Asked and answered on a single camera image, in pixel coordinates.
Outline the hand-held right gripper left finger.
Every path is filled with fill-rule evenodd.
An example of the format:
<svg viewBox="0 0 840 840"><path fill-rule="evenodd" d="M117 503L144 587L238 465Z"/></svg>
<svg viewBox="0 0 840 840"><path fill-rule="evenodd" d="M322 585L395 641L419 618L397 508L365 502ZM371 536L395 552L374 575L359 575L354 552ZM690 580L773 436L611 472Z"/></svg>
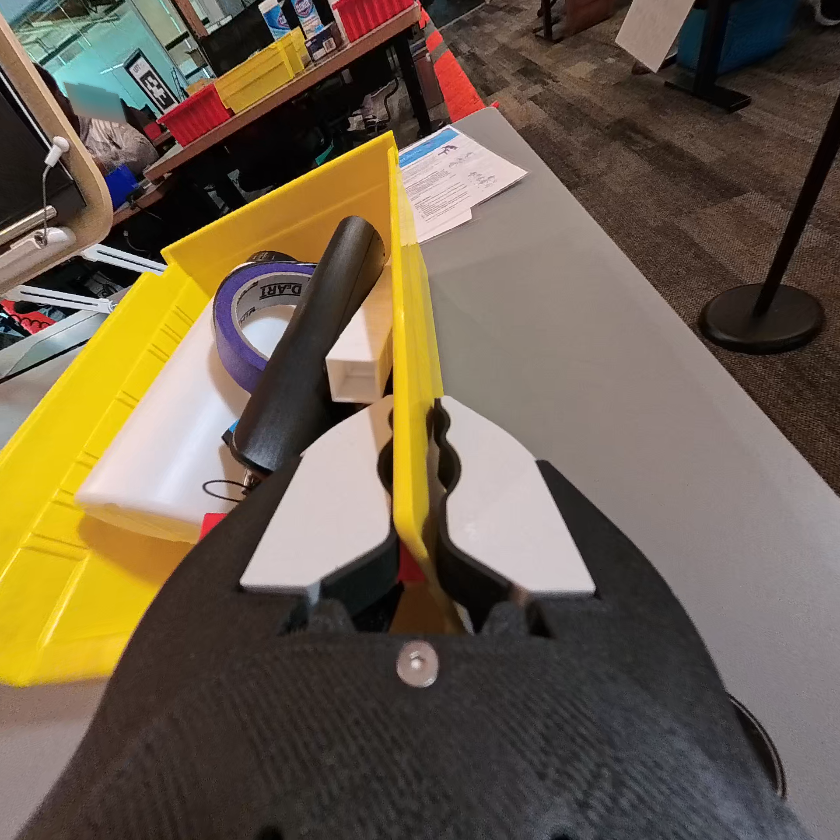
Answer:
<svg viewBox="0 0 840 840"><path fill-rule="evenodd" d="M302 454L239 587L359 615L397 583L399 538L381 476L392 452L393 397L331 428Z"/></svg>

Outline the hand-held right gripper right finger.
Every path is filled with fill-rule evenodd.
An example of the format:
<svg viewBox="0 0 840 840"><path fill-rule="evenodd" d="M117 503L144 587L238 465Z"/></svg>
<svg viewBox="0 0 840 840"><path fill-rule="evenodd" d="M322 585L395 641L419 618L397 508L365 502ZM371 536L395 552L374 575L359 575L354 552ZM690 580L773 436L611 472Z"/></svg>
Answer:
<svg viewBox="0 0 840 840"><path fill-rule="evenodd" d="M471 621L510 602L586 601L596 586L538 460L454 397L434 406L435 569Z"/></svg>

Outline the yellow plastic bin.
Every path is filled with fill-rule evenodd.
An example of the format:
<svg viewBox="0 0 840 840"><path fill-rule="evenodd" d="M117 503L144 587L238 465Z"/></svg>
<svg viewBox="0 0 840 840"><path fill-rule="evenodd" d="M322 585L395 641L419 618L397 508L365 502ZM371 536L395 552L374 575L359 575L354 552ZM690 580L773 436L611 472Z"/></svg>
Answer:
<svg viewBox="0 0 840 840"><path fill-rule="evenodd" d="M394 520L427 561L428 418L444 395L427 268L392 133L164 249L24 420L1 455L1 680L108 679L187 549L96 524L82 481L147 393L222 278L260 250L319 258L341 218L388 238L393 284Z"/></svg>

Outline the black remote control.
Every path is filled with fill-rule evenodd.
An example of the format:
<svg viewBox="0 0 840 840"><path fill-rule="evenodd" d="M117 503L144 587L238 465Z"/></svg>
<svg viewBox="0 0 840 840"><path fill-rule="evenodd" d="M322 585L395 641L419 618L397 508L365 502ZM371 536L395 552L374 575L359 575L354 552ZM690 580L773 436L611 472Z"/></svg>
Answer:
<svg viewBox="0 0 840 840"><path fill-rule="evenodd" d="M385 245L375 227L358 216L342 219L233 432L232 455L255 475L285 469L340 421L327 355L384 266Z"/></svg>

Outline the white rectangular block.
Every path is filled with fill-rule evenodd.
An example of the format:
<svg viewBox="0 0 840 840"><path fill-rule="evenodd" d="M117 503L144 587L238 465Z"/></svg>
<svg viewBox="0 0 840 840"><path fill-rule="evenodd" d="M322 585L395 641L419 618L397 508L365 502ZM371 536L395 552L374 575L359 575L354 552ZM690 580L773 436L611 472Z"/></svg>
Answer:
<svg viewBox="0 0 840 840"><path fill-rule="evenodd" d="M392 372L392 263L341 332L325 359L335 403L369 405L385 393Z"/></svg>

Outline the white plastic tube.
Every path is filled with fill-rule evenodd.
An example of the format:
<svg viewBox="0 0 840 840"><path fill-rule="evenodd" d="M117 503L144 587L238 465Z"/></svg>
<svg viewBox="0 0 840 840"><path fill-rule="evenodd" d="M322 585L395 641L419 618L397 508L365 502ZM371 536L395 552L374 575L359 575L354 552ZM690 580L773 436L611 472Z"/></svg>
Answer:
<svg viewBox="0 0 840 840"><path fill-rule="evenodd" d="M245 468L223 435L249 394L219 360L208 304L75 495L87 515L195 543L207 513L240 498Z"/></svg>

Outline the purple tape roll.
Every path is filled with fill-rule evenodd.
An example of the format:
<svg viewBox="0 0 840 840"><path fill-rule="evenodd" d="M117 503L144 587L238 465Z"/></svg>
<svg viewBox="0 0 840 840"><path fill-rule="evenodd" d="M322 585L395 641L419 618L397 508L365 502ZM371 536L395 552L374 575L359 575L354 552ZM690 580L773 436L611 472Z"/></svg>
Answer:
<svg viewBox="0 0 840 840"><path fill-rule="evenodd" d="M261 251L235 267L213 300L219 360L237 385L252 393L316 269L277 251Z"/></svg>

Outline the white printed paper sheet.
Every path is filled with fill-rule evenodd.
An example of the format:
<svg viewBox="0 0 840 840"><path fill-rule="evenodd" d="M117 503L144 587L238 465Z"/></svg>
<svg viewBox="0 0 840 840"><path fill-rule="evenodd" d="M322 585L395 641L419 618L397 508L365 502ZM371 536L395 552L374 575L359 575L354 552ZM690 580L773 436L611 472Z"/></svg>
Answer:
<svg viewBox="0 0 840 840"><path fill-rule="evenodd" d="M461 190L427 192L410 197L416 241L420 244L469 222L472 196Z"/></svg>

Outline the printed paper sheet blue header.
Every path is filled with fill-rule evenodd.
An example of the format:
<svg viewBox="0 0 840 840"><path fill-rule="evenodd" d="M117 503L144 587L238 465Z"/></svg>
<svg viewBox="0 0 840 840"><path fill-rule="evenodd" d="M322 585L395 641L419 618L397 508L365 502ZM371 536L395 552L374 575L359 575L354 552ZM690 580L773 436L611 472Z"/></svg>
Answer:
<svg viewBox="0 0 840 840"><path fill-rule="evenodd" d="M451 126L400 152L398 163L409 202L418 194L461 190L472 196L472 208L528 174Z"/></svg>

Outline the red storage bin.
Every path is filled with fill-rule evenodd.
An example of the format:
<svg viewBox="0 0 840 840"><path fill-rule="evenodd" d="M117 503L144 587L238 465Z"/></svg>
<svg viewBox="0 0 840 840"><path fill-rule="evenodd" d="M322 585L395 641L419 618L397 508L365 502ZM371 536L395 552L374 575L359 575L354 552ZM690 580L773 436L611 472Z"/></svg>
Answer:
<svg viewBox="0 0 840 840"><path fill-rule="evenodd" d="M220 98L215 81L209 81L181 103L169 108L157 123L181 147L193 143L231 119L233 111Z"/></svg>
<svg viewBox="0 0 840 840"><path fill-rule="evenodd" d="M384 25L414 4L414 1L331 2L333 15L350 43Z"/></svg>

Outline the small yellow storage bin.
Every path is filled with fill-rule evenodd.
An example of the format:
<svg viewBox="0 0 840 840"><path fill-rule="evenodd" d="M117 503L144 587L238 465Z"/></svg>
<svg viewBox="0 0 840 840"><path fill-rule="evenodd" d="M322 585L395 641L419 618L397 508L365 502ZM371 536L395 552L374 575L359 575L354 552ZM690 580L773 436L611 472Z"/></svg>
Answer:
<svg viewBox="0 0 840 840"><path fill-rule="evenodd" d="M213 85L224 107L240 114L294 81L303 70L298 48L288 35L256 52Z"/></svg>
<svg viewBox="0 0 840 840"><path fill-rule="evenodd" d="M279 49L283 51L293 76L298 76L309 68L312 58L306 47L305 34L299 27L294 27L278 39Z"/></svg>

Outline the wooden table black legs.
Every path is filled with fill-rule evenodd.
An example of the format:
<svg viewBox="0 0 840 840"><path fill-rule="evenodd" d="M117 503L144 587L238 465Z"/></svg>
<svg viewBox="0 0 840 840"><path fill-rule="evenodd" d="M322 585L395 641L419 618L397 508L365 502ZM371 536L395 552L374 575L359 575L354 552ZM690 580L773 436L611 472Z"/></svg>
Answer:
<svg viewBox="0 0 840 840"><path fill-rule="evenodd" d="M385 21L381 26L342 47L331 57L311 66L299 76L293 78L288 84L272 91L269 95L258 100L244 111L235 114L205 135L186 146L176 145L147 168L144 176L152 183L164 180L168 174L179 167L225 142L232 135L298 98L319 83L346 69L356 60L360 60L379 48L392 48L394 50L414 118L417 121L418 136L420 138L428 136L434 129L410 47L411 30L419 25L423 12L423 6L419 2L414 2L407 9Z"/></svg>

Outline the beige rimmed black panel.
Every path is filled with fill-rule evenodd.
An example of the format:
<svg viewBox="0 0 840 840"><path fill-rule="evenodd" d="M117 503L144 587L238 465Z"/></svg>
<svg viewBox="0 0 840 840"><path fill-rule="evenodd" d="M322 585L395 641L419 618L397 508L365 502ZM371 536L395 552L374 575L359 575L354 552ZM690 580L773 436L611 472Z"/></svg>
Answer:
<svg viewBox="0 0 840 840"><path fill-rule="evenodd" d="M103 175L2 19L2 297L99 245L112 216Z"/></svg>

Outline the black white printed tag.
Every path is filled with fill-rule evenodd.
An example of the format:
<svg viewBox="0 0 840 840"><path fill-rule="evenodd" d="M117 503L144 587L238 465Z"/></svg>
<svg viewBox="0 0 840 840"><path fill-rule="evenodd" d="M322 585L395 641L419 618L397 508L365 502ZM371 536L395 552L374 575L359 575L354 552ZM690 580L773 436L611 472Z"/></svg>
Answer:
<svg viewBox="0 0 840 840"><path fill-rule="evenodd" d="M136 49L126 59L123 69L150 100L159 114L164 114L179 104L180 100L173 89L141 49Z"/></svg>

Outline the white blue cardboard box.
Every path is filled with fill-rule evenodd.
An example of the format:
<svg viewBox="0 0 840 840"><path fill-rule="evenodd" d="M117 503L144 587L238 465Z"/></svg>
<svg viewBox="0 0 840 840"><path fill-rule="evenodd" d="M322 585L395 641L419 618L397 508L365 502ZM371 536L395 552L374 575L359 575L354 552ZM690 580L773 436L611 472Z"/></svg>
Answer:
<svg viewBox="0 0 840 840"><path fill-rule="evenodd" d="M306 38L305 46L312 62L325 60L343 47L343 36L336 22L324 26Z"/></svg>

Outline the white paper sign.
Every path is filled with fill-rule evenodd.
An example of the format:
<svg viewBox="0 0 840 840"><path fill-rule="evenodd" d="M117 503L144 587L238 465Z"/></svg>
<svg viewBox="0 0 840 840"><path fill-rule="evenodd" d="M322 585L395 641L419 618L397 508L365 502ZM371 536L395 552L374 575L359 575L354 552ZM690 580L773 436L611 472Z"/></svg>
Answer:
<svg viewBox="0 0 840 840"><path fill-rule="evenodd" d="M693 1L632 1L615 38L636 65L656 73L675 55Z"/></svg>

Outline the black metal table leg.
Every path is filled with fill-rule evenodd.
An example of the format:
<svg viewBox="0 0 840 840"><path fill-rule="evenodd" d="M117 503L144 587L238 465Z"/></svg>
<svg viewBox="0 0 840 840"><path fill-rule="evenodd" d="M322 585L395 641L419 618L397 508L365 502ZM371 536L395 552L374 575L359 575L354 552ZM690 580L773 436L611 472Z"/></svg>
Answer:
<svg viewBox="0 0 840 840"><path fill-rule="evenodd" d="M732 1L708 1L706 20L694 74L681 71L665 80L667 89L683 92L725 113L751 104L751 97L718 84L718 69Z"/></svg>

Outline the blue plastic tub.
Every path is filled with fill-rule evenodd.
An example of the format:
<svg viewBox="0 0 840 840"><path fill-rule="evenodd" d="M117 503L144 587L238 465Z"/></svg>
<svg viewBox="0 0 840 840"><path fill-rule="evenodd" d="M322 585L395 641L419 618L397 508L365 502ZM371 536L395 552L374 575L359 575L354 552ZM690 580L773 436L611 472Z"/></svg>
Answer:
<svg viewBox="0 0 840 840"><path fill-rule="evenodd" d="M717 73L725 75L749 67L782 49L799 5L798 1L731 2ZM707 2L695 2L677 39L680 68L697 68L706 18Z"/></svg>

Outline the black stanchion post round base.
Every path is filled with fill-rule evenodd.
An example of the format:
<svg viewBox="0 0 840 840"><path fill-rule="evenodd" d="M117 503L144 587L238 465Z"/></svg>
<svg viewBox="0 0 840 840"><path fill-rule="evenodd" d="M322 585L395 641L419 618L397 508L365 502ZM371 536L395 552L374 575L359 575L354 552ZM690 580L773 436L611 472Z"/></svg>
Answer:
<svg viewBox="0 0 840 840"><path fill-rule="evenodd" d="M781 354L814 340L824 326L821 302L784 284L813 209L839 149L839 101L835 101L791 217L761 284L723 291L701 310L700 334L717 347L742 354Z"/></svg>

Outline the white slotted metal bracket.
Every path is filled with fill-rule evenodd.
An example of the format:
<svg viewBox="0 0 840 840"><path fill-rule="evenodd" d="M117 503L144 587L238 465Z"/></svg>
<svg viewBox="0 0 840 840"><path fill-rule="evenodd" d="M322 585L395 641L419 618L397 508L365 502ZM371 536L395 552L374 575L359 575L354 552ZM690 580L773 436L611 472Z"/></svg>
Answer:
<svg viewBox="0 0 840 840"><path fill-rule="evenodd" d="M37 303L52 308L67 308L74 311L110 314L118 303L109 298L85 297L68 292L48 290L39 287L19 286L6 293L10 301Z"/></svg>
<svg viewBox="0 0 840 840"><path fill-rule="evenodd" d="M167 265L160 261L147 259L120 250L119 248L112 248L102 244L84 248L79 256L90 262L116 266L121 269L135 271L138 274L152 273L158 277L163 275L167 269Z"/></svg>

